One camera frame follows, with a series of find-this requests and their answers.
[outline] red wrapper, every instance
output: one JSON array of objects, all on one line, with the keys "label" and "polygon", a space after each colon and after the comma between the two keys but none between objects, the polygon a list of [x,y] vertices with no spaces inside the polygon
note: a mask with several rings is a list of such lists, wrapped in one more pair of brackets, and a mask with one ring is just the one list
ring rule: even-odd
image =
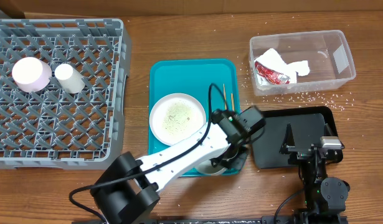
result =
[{"label": "red wrapper", "polygon": [[271,84],[289,84],[290,82],[290,78],[288,76],[271,70],[263,66],[258,61],[255,61],[255,68],[258,70],[259,75],[265,77]]}]

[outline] tray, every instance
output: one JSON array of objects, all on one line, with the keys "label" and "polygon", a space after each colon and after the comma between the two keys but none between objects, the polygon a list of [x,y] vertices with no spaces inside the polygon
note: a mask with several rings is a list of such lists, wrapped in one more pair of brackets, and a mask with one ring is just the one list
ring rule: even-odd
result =
[{"label": "tray", "polygon": [[[0,20],[0,169],[106,169],[123,145],[131,40],[119,19]],[[66,93],[53,77],[26,93],[11,76],[23,57],[52,71],[69,63],[86,87]]]},{"label": "tray", "polygon": [[[208,118],[208,88],[215,83],[222,90],[225,85],[226,98],[231,107],[231,96],[234,95],[235,110],[240,111],[237,73],[234,64],[227,59],[170,60],[156,63],[149,77],[149,112],[162,97],[171,93],[185,93],[197,99]],[[220,93],[212,91],[212,110],[224,110]],[[159,142],[148,130],[148,154],[162,151],[167,145]],[[237,174],[238,170],[227,170],[223,175]],[[183,177],[203,176],[195,169],[186,172]]]},{"label": "tray", "polygon": [[[286,125],[291,123],[295,145],[309,149],[312,143],[320,143],[327,123],[335,136],[338,136],[334,116],[326,106],[294,108],[286,110],[263,111],[266,118],[264,134],[253,144],[253,158],[261,168],[291,167],[289,155],[279,153],[284,140]],[[252,139],[261,135],[263,129],[252,135]]]}]

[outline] white label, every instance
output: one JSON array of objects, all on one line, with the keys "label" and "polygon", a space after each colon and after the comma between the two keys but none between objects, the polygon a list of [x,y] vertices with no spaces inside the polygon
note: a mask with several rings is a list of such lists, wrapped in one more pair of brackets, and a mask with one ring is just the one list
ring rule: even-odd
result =
[{"label": "white label", "polygon": [[336,49],[333,53],[334,60],[336,64],[336,68],[338,69],[338,73],[341,73],[345,68],[349,66],[348,57],[346,56],[345,48],[343,44]]}]

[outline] white arm segment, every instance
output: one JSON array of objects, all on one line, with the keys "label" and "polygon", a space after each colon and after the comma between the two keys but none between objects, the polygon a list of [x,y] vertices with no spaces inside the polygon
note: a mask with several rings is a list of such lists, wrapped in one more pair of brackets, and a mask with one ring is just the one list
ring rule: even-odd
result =
[{"label": "white arm segment", "polygon": [[[152,155],[140,157],[138,160],[143,162],[140,166],[141,170],[150,169],[158,164],[172,159],[180,153],[191,148],[195,143],[200,140],[204,135],[207,128],[205,124],[199,131],[194,133],[191,137]],[[211,124],[209,132],[202,145],[196,147],[189,154],[182,158],[160,168],[159,170],[152,171],[146,174],[146,178],[150,183],[157,183],[160,193],[170,181],[180,177],[185,172],[189,171],[196,165],[208,159],[219,157],[223,154],[230,144],[226,141],[227,135],[217,124]]]}]

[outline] black tray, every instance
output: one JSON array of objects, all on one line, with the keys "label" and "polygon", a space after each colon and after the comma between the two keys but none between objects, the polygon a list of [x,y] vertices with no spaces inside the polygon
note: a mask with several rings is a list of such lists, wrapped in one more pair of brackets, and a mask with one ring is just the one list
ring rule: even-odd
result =
[{"label": "black tray", "polygon": [[311,144],[320,143],[326,123],[334,135],[338,136],[333,113],[326,106],[262,111],[262,113],[266,118],[266,125],[252,136],[254,139],[261,135],[252,144],[255,163],[261,169],[293,166],[288,165],[289,155],[279,153],[288,123],[291,124],[297,148],[308,150]]}]

